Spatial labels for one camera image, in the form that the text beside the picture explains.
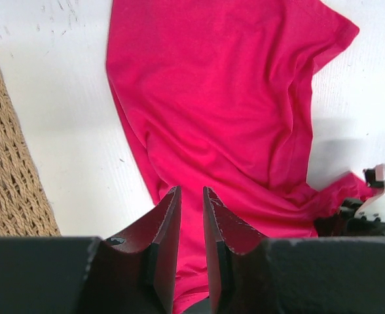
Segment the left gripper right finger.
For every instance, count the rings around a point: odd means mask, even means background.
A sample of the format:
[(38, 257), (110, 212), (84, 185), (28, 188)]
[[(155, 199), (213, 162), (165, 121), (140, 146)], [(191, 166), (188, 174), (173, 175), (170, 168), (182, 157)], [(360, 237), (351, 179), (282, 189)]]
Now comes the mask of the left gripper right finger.
[(203, 221), (212, 313), (277, 313), (267, 237), (203, 188)]

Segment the wicker laundry basket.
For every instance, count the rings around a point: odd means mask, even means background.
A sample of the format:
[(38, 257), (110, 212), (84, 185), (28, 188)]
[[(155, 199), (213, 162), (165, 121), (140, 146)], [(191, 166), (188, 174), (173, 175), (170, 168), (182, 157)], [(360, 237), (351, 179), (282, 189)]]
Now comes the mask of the wicker laundry basket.
[(0, 70), (0, 236), (59, 236)]

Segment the pink t shirt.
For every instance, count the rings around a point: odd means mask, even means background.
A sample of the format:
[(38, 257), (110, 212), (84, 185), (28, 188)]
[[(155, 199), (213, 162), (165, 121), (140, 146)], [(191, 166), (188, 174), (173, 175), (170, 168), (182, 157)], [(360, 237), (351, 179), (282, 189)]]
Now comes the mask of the pink t shirt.
[(107, 77), (152, 200), (182, 189), (174, 313), (209, 294), (203, 188), (269, 237), (373, 192), (307, 183), (312, 78), (359, 28), (321, 1), (114, 1)]

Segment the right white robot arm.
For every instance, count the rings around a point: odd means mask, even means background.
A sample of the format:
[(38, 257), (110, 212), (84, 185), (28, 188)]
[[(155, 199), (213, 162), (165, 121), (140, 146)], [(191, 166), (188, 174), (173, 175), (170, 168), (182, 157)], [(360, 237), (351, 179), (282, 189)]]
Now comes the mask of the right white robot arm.
[(385, 237), (385, 164), (365, 169), (364, 176), (376, 194), (365, 201), (346, 198), (336, 214), (316, 220), (320, 237)]

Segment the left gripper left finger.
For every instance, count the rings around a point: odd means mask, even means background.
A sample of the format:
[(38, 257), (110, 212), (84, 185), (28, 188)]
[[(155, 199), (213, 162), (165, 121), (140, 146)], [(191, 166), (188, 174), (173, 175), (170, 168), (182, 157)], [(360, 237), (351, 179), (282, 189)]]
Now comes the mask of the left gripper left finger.
[(181, 222), (181, 189), (100, 241), (78, 313), (171, 313)]

